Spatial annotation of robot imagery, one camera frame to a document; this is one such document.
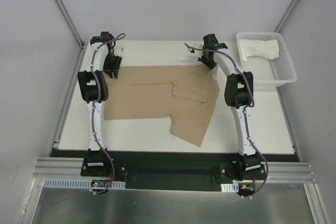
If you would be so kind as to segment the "beige t shirt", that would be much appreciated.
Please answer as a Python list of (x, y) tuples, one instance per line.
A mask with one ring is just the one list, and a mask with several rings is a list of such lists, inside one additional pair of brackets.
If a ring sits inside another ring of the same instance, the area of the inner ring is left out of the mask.
[(170, 118), (170, 133), (201, 146), (219, 95), (217, 68), (126, 66), (106, 77), (105, 120)]

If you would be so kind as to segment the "white plastic basket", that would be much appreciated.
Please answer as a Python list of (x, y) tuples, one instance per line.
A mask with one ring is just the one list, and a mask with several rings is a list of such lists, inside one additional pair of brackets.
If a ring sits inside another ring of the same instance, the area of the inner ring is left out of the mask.
[(281, 34), (245, 31), (236, 35), (240, 66), (252, 72), (257, 91), (270, 91), (297, 81), (297, 74)]

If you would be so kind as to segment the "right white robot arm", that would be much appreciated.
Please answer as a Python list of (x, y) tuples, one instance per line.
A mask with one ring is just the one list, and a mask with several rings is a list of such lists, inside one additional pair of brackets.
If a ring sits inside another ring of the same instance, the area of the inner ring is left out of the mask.
[(253, 74), (245, 72), (236, 61), (223, 49), (224, 42), (219, 42), (215, 34), (203, 37), (202, 56), (199, 61), (208, 68), (218, 66), (226, 75), (224, 100), (232, 110), (237, 137), (237, 159), (225, 169), (225, 174), (231, 179), (242, 181), (250, 178), (256, 169), (261, 167), (261, 161), (256, 150), (250, 109), (254, 107)]

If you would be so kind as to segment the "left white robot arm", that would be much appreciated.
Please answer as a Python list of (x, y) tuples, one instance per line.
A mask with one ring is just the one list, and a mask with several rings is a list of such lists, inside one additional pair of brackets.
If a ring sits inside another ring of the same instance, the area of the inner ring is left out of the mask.
[(125, 33), (115, 37), (108, 31), (93, 36), (88, 45), (88, 65), (77, 74), (80, 94), (89, 113), (90, 151), (107, 150), (103, 136), (103, 117), (109, 90), (104, 76), (118, 78), (122, 57), (114, 54), (114, 48), (116, 42), (124, 37)]

